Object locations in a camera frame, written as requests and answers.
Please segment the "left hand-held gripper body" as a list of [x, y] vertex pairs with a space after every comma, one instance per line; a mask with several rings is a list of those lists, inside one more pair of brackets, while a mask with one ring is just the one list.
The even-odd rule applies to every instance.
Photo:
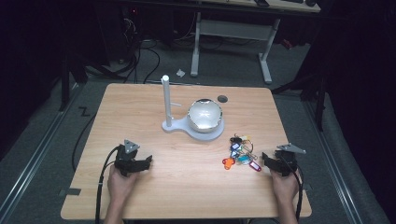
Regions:
[[120, 171], [123, 176], [129, 173], [138, 171], [138, 165], [134, 159], [140, 146], [128, 139], [124, 140], [124, 144], [118, 148], [115, 167]]

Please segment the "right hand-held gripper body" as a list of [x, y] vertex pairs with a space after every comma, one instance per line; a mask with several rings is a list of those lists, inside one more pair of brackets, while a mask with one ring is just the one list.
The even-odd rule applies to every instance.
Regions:
[[296, 154], [305, 154], [306, 150], [295, 146], [292, 143], [286, 145], [277, 146], [275, 152], [276, 161], [279, 163], [278, 172], [282, 176], [288, 176], [290, 173], [297, 171], [298, 163], [296, 160]]

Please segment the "bunch of keys with coloured tags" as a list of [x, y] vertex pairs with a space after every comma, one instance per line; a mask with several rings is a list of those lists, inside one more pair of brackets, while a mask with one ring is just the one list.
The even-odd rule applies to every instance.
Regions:
[[258, 156], [253, 153], [254, 144], [247, 135], [235, 134], [230, 138], [229, 156], [222, 160], [225, 170], [230, 170], [235, 164], [247, 165], [256, 172], [262, 167], [257, 163]]

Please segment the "person's right hand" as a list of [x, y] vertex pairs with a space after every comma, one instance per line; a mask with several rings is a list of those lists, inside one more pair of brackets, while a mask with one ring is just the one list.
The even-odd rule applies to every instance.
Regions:
[[271, 170], [273, 178], [274, 193], [279, 204], [293, 204], [295, 195], [299, 191], [298, 176], [289, 174], [282, 176], [279, 173]]

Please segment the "person's left hand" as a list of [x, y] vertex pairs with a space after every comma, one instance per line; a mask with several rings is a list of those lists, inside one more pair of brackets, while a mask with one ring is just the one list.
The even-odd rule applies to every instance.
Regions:
[[109, 171], [109, 178], [107, 180], [107, 187], [110, 194], [110, 203], [123, 205], [130, 196], [138, 173], [132, 173], [129, 176], [123, 176], [120, 171], [111, 167]]

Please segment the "black metal stand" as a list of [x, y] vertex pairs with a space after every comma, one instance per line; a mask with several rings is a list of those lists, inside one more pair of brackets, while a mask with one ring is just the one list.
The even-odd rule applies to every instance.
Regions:
[[290, 83], [272, 90], [272, 94], [280, 94], [283, 91], [300, 89], [302, 101], [316, 101], [314, 120], [317, 128], [322, 132], [322, 116], [325, 109], [324, 101], [326, 95], [327, 77], [325, 75], [313, 74], [307, 77], [296, 78]]
[[60, 111], [65, 111], [70, 101], [70, 77], [73, 77], [78, 84], [85, 84], [88, 81], [88, 76], [86, 75], [81, 59], [74, 52], [67, 51], [62, 60]]

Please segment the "shiny silver bowl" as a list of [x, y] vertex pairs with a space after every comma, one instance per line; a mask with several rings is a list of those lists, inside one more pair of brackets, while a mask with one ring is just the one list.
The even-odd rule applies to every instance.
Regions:
[[191, 104], [187, 119], [196, 132], [211, 133], [222, 121], [222, 109], [211, 99], [199, 99]]

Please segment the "desk with white metal legs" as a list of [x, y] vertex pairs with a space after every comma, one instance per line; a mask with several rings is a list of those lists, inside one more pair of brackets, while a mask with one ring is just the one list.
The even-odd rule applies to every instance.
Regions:
[[[316, 0], [266, 0], [269, 7], [258, 7], [254, 0], [190, 0], [197, 7], [221, 7], [238, 9], [258, 9], [259, 11], [270, 10], [272, 12], [296, 12], [308, 15], [319, 14], [320, 6]], [[195, 14], [195, 35], [194, 49], [191, 58], [191, 76], [197, 77], [199, 74], [200, 61], [200, 37], [202, 35], [230, 37], [247, 40], [264, 41], [266, 46], [263, 52], [258, 54], [262, 76], [266, 84], [272, 83], [272, 77], [267, 63], [267, 57], [274, 43], [276, 33], [281, 19], [275, 17], [270, 24], [259, 24], [247, 21], [226, 21], [223, 19], [203, 19], [202, 14]]]

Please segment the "metal floor rail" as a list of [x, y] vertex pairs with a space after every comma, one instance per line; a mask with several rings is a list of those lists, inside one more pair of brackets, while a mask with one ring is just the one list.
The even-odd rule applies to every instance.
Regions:
[[357, 206], [352, 198], [347, 182], [341, 174], [341, 171], [334, 159], [331, 152], [330, 145], [324, 135], [324, 133], [318, 128], [315, 120], [315, 111], [311, 103], [303, 102], [304, 110], [315, 130], [316, 136], [320, 143], [320, 148], [324, 157], [324, 162], [327, 166], [328, 173], [332, 179], [335, 190], [341, 205], [344, 208], [349, 224], [363, 224], [361, 214], [357, 209]]
[[70, 105], [83, 90], [73, 84], [64, 109], [61, 88], [55, 87], [50, 98], [28, 119], [27, 126], [8, 154], [0, 161], [0, 224], [5, 224], [35, 176], [50, 149], [50, 142], [60, 128]]

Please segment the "white stand with post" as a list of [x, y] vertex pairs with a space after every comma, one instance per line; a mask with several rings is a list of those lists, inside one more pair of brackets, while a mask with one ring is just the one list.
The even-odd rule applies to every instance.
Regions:
[[198, 141], [213, 141], [220, 137], [224, 131], [224, 119], [222, 112], [222, 121], [219, 127], [211, 133], [198, 133], [189, 124], [187, 119], [187, 113], [182, 119], [174, 119], [171, 114], [171, 96], [170, 96], [170, 78], [168, 75], [163, 75], [161, 78], [163, 84], [163, 97], [164, 97], [164, 107], [165, 107], [165, 121], [162, 123], [162, 128], [167, 133], [172, 132], [183, 132], [189, 137]]

